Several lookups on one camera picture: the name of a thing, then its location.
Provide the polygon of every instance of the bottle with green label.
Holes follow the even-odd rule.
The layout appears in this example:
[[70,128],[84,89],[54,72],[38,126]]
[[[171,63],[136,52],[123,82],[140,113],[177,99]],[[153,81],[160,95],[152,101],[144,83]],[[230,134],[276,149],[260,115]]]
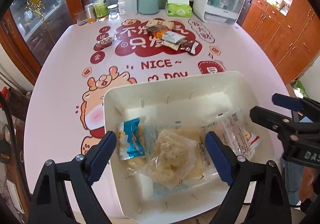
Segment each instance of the bottle with green label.
[[108,18],[107,0],[92,0],[98,21]]

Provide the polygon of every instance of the teal canister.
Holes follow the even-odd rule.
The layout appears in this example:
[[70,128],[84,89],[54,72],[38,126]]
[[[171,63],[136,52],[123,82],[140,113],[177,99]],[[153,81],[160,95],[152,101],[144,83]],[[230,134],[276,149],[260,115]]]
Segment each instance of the teal canister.
[[152,15],[159,12],[159,0],[139,0],[138,11],[141,14]]

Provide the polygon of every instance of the tissue box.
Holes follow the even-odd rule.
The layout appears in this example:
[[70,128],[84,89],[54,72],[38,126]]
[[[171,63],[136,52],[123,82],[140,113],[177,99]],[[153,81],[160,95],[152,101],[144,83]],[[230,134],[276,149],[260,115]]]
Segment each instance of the tissue box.
[[168,16],[187,18],[192,16],[192,8],[189,5],[189,0],[167,0],[165,11]]

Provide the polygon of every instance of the cartoon lion print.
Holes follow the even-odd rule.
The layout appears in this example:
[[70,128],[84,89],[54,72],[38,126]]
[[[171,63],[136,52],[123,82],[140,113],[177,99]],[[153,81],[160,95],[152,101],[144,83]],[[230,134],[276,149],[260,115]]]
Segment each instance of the cartoon lion print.
[[103,117],[103,97],[105,93],[117,86],[137,83],[131,78],[129,72],[118,73],[118,68],[109,68],[109,74],[103,74],[96,81],[93,77],[88,80],[89,91],[82,96],[80,120],[84,129],[90,131],[90,136],[86,136],[81,144],[81,153],[85,155],[88,150],[100,142],[105,135]]

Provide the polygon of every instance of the pink tablecloth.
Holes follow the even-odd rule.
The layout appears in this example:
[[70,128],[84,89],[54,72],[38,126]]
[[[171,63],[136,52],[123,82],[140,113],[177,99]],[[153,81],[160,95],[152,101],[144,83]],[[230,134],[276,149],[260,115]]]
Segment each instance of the pink tablecloth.
[[[147,35],[146,22],[161,18],[175,21],[176,31],[199,44],[196,55],[161,46]],[[120,40],[100,50],[97,39],[119,32]],[[201,23],[191,19],[137,15],[135,19],[70,26],[47,58],[36,82],[25,128],[25,168],[30,191],[47,159],[56,163],[85,153],[103,136],[102,101],[111,87],[221,71],[241,72],[260,106],[290,116],[274,106],[274,93],[288,92],[276,69],[255,41],[238,25]],[[281,143],[272,133],[276,156]],[[70,203],[79,211],[67,184]],[[110,217],[123,217],[109,166],[93,185],[101,206]]]

